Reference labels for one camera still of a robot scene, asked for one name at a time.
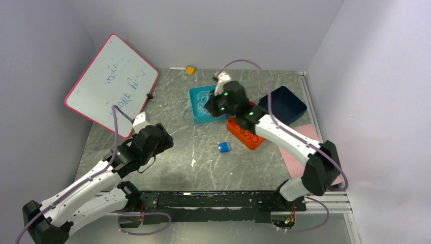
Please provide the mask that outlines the teal plastic box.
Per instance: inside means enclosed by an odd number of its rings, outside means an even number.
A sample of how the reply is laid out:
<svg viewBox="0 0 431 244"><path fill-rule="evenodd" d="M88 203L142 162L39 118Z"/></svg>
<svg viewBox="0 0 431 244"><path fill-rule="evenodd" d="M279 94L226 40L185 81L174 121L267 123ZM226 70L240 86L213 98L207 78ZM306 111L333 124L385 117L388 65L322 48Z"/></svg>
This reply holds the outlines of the teal plastic box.
<svg viewBox="0 0 431 244"><path fill-rule="evenodd" d="M191 105L192 116L195 124L211 123L215 121L226 120L226 115L212 117L204 108L209 99L210 92L215 89L216 85L195 87L189 90L189 100Z"/></svg>

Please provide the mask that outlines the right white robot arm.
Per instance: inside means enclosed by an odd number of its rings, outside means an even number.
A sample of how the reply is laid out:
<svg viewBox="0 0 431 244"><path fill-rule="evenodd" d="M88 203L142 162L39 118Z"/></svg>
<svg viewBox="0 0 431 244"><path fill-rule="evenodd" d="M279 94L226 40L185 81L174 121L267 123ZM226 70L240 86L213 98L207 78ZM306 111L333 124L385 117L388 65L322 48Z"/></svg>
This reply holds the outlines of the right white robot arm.
<svg viewBox="0 0 431 244"><path fill-rule="evenodd" d="M241 129L275 143L304 166L301 177L287 180L277 189L274 204L279 210L287 210L299 197L324 195L341 173L333 142L311 139L279 121L267 109L251 104L237 81L218 82L205 108L212 116L230 116Z"/></svg>

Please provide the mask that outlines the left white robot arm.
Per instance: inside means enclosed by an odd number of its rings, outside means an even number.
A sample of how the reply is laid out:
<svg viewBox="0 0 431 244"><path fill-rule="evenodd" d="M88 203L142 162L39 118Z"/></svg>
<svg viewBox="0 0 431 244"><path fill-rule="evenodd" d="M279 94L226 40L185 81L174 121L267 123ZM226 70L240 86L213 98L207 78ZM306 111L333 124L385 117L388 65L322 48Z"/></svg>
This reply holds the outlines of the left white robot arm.
<svg viewBox="0 0 431 244"><path fill-rule="evenodd" d="M63 191L22 208L24 229L34 243L65 243L85 225L107 213L135 211L141 203L140 191L123 181L156 155L173 147L173 138L162 123L147 122L133 127L137 132L121 145L116 144L87 174Z"/></svg>

